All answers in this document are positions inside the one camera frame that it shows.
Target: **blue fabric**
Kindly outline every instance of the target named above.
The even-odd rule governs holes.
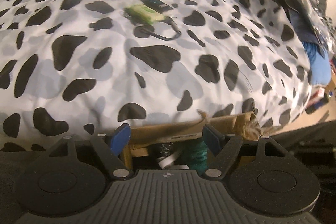
[[[310,42],[302,42],[302,44],[310,62],[311,84],[328,85],[331,79],[331,69],[327,50],[323,49],[325,57],[322,57],[318,54],[318,45]]]

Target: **cow print duvet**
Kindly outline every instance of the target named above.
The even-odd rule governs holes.
[[[273,0],[162,0],[182,36],[141,32],[144,0],[0,1],[0,150],[43,150],[68,134],[254,111],[295,119],[310,65]],[[166,23],[149,26],[172,37]]]

